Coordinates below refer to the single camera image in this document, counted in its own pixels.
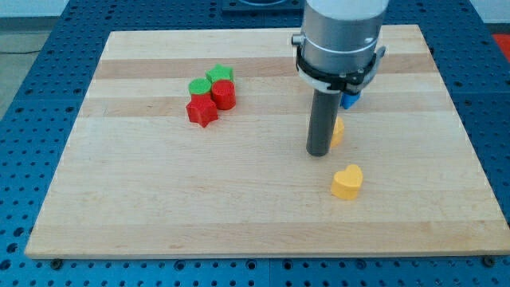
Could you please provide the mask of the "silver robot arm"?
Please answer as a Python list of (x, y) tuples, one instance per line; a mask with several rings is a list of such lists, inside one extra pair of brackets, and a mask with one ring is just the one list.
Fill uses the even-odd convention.
[(368, 65), (388, 0), (307, 0), (300, 32), (292, 42), (309, 66), (329, 74)]

